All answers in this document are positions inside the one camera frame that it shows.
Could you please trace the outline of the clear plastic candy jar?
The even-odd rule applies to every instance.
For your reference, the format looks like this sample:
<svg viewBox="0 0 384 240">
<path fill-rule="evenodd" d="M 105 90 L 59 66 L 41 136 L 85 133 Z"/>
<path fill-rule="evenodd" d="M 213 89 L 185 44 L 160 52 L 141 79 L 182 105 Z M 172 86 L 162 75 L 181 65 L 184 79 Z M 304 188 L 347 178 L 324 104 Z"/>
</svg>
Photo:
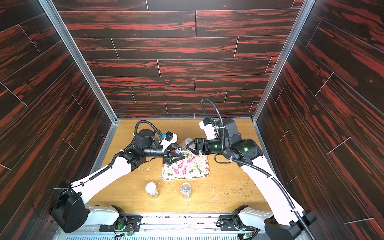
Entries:
<svg viewBox="0 0 384 240">
<path fill-rule="evenodd" d="M 188 143 L 190 143 L 193 139 L 191 138 L 186 138 L 180 145 L 180 147 L 182 148 L 183 152 L 182 153 L 177 153 L 177 154 L 180 154 L 180 155 L 183 155 L 183 156 L 189 156 L 190 154 L 192 154 L 190 151 L 187 150 L 186 148 L 186 145 Z"/>
</svg>

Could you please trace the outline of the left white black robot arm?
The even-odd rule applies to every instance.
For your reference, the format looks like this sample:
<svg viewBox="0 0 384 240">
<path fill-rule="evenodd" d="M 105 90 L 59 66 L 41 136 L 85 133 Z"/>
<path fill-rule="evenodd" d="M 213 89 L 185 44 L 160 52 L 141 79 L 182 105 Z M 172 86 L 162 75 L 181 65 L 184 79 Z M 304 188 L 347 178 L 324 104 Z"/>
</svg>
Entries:
<svg viewBox="0 0 384 240">
<path fill-rule="evenodd" d="M 172 146 L 177 140 L 178 136 L 171 132 L 161 134 L 157 139 L 153 131 L 140 130 L 133 142 L 115 154 L 107 166 L 69 185 L 61 183 L 55 189 L 50 215 L 65 233 L 90 225 L 112 226 L 118 231 L 124 229 L 127 220 L 121 208 L 89 206 L 88 202 L 102 189 L 146 163 L 147 157 L 161 157 L 166 165 L 185 159 L 174 152 Z"/>
</svg>

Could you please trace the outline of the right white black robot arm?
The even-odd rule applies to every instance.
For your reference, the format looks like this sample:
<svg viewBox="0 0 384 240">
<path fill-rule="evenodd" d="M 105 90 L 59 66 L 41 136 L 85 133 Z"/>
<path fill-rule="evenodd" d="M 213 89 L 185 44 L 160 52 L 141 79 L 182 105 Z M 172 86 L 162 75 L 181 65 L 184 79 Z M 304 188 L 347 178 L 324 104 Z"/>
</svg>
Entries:
<svg viewBox="0 0 384 240">
<path fill-rule="evenodd" d="M 277 179 L 263 151 L 252 139 L 244 140 L 234 120 L 226 118 L 215 122 L 205 118 L 199 123 L 205 138 L 196 138 L 187 144 L 195 155 L 222 155 L 228 163 L 236 163 L 252 179 L 264 196 L 270 211 L 259 211 L 247 205 L 238 207 L 231 216 L 222 216 L 220 227 L 234 227 L 238 231 L 253 231 L 239 235 L 251 240 L 264 232 L 269 240 L 295 240 L 303 232 L 315 239 L 309 226 L 316 221 L 312 212 L 305 211 Z"/>
</svg>

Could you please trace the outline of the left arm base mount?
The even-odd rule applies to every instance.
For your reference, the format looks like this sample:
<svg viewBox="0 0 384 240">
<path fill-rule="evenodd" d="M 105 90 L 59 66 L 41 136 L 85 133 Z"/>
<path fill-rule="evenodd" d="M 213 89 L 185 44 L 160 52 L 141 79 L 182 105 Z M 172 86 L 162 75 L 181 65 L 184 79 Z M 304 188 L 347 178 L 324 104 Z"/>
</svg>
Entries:
<svg viewBox="0 0 384 240">
<path fill-rule="evenodd" d="M 99 228 L 100 232 L 112 232 L 112 233 L 122 233 L 122 232 L 138 232 L 140 230 L 142 223 L 142 216 L 120 216 L 111 226 L 101 225 Z"/>
</svg>

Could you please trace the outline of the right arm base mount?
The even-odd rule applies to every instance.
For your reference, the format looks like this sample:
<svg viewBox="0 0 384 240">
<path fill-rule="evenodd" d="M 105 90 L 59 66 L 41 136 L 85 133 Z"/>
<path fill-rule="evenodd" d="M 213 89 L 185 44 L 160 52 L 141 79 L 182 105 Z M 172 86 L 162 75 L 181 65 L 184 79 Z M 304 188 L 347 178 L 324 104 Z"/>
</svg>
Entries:
<svg viewBox="0 0 384 240">
<path fill-rule="evenodd" d="M 241 231 L 241 232 L 258 232 L 259 229 L 252 226 L 245 226 L 238 216 L 234 214 L 219 215 L 219 220 L 216 226 L 220 227 L 221 231 Z"/>
</svg>

